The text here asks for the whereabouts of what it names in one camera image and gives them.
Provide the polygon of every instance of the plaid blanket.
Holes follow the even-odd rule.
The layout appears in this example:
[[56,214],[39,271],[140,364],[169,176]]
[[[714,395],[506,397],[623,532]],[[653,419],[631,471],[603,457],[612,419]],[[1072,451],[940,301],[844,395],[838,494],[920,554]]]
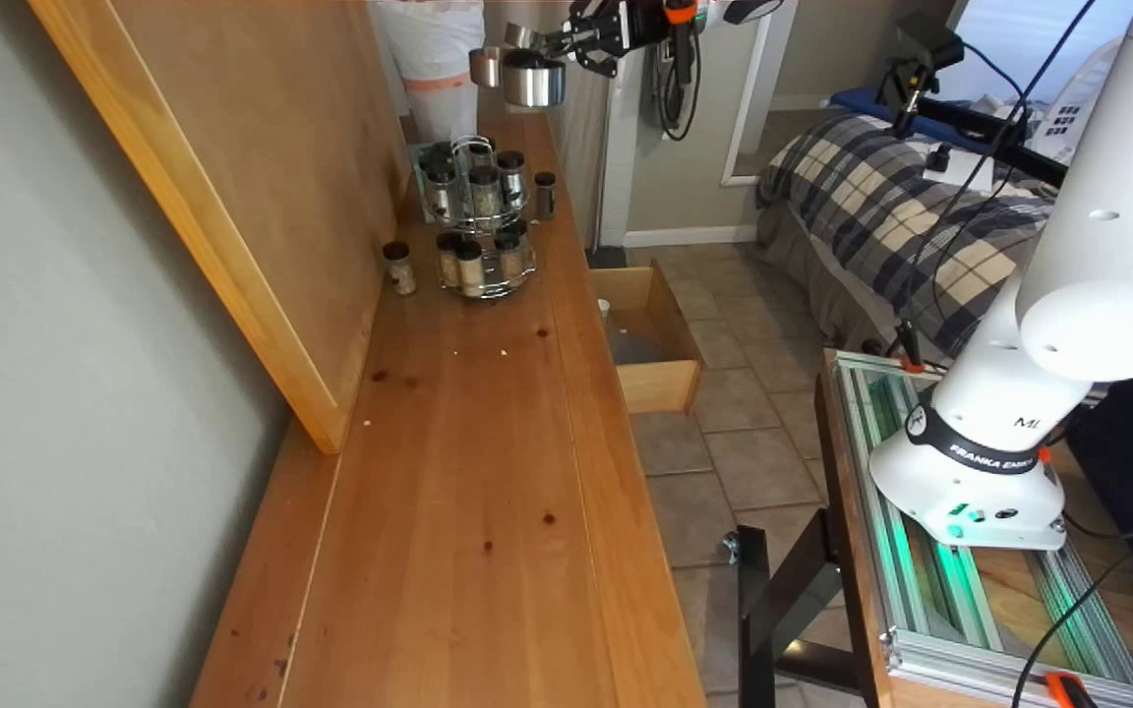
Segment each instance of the plaid blanket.
[[759,173],[759,210],[787,203],[945,355],[961,355],[996,287],[1030,254],[1054,187],[996,169],[996,187],[923,176],[927,149],[842,113]]

